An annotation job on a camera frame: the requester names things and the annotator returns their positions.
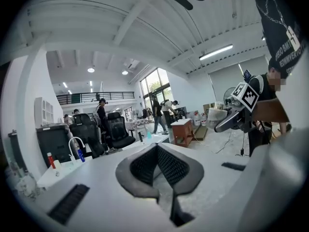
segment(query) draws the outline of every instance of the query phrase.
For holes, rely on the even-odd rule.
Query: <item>black t-shirt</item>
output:
[[[266,74],[263,74],[261,76],[264,81],[264,87],[258,101],[266,101],[276,98],[276,93],[270,88]],[[257,78],[252,78],[249,82],[249,85],[256,91],[256,93],[260,93],[260,82]]]
[[[276,3],[279,11],[282,14],[286,26],[290,26],[297,36],[300,47],[295,52],[293,46],[286,34],[287,29],[284,25],[272,21],[281,21],[280,14],[277,10]],[[296,18],[287,6],[284,0],[268,0],[266,7],[266,0],[255,0],[258,11],[262,17],[262,25],[264,30],[265,40],[271,56],[276,60],[278,68],[280,68],[281,78],[286,78],[292,71],[293,67],[298,62],[303,50],[305,48],[305,37],[302,33],[300,26],[296,22]]]
[[[106,119],[106,113],[105,113],[104,107],[99,106],[99,108],[98,108],[98,116],[100,117],[101,124],[103,124],[104,120]]]
[[[156,115],[157,116],[162,116],[161,114],[161,106],[159,104],[159,102],[157,100],[154,100],[153,101],[153,114],[155,114],[155,107],[157,107],[157,111],[156,111]]]

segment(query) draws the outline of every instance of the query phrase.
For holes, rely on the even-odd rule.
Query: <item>person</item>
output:
[[[173,101],[173,102],[172,102],[172,101],[167,100],[167,101],[162,102],[161,104],[162,104],[161,111],[162,111],[163,114],[164,114],[167,127],[168,127],[168,128],[172,128],[172,126],[170,125],[169,110],[171,110],[175,115],[178,114],[178,112],[175,111],[175,110],[172,108],[172,105],[174,105],[174,106],[178,105],[178,101]]]
[[[66,123],[68,126],[71,125],[73,122],[72,120],[69,118],[69,115],[68,114],[65,114],[63,116],[63,120],[64,120],[64,123]]]
[[[280,66],[280,79],[286,79],[306,47],[304,33],[284,0],[255,0],[255,2],[261,15],[264,37],[270,55]],[[253,119],[288,122],[288,117],[278,98],[257,102]]]
[[[106,144],[107,144],[107,146],[110,150],[115,150],[113,145],[112,145],[111,136],[108,132],[107,117],[106,117],[106,113],[105,113],[105,109],[104,109],[105,105],[106,105],[105,99],[104,98],[100,99],[99,103],[98,103],[98,107],[97,107],[97,113],[98,113],[98,116],[99,116],[100,121],[101,121],[101,125],[99,125],[99,127],[101,129],[101,132],[105,132],[105,140],[104,140],[104,137],[103,137],[103,134],[102,134],[101,141],[106,142]]]
[[[253,77],[249,81],[249,85],[259,94],[258,101],[266,101],[275,99],[276,91],[280,90],[281,79],[280,79],[280,67],[277,65],[274,58],[271,58],[268,65],[268,72],[259,76]],[[249,156],[252,155],[254,149],[260,145],[266,145],[271,139],[272,135],[272,124],[271,122],[264,122],[264,129],[255,128],[248,133],[249,138]],[[286,132],[286,124],[280,123],[280,131],[282,134]]]
[[[73,114],[74,115],[77,115],[77,114],[79,114],[80,112],[79,112],[79,110],[78,109],[74,109],[74,111],[73,111]]]
[[[167,133],[168,131],[166,130],[165,125],[162,122],[161,105],[159,104],[155,95],[151,96],[151,100],[153,101],[153,114],[154,114],[154,121],[155,121],[153,134],[156,134],[156,131],[158,129],[158,124],[162,126],[163,133]]]

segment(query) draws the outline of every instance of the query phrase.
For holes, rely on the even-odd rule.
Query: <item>man in white shirt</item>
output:
[[[179,105],[178,104],[178,101],[164,101],[161,103],[162,105],[162,108],[161,108],[161,111],[163,112],[164,114],[164,117],[165,117],[165,120],[166,120],[166,124],[168,126],[168,128],[172,128],[172,126],[170,125],[170,115],[169,115],[169,110],[171,110],[174,114],[178,114],[177,111],[175,111],[173,108],[172,108],[172,105],[176,106],[176,105]]]

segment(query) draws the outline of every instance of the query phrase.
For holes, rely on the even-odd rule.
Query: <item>fluorescent light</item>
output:
[[[242,71],[242,68],[241,68],[240,64],[238,64],[238,66],[239,66],[240,71],[241,71],[241,73],[242,73],[242,75],[243,75],[243,71]]]
[[[229,49],[232,49],[232,48],[233,48],[233,45],[230,44],[230,45],[228,45],[228,46],[225,46],[225,47],[220,48],[220,49],[218,49],[218,50],[215,50],[215,51],[213,51],[213,52],[207,53],[207,54],[205,54],[205,55],[203,55],[203,56],[200,56],[200,57],[199,57],[199,60],[202,61],[202,60],[207,59],[207,58],[209,58],[209,57],[211,57],[211,56],[213,56],[213,55],[216,55],[216,54],[218,54],[218,53],[224,52],[224,51],[229,50]]]

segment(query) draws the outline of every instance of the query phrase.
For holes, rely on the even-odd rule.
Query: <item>black metal railing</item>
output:
[[[134,92],[98,92],[57,95],[57,99],[60,105],[83,102],[98,102],[101,98],[104,98],[107,101],[134,99]]]

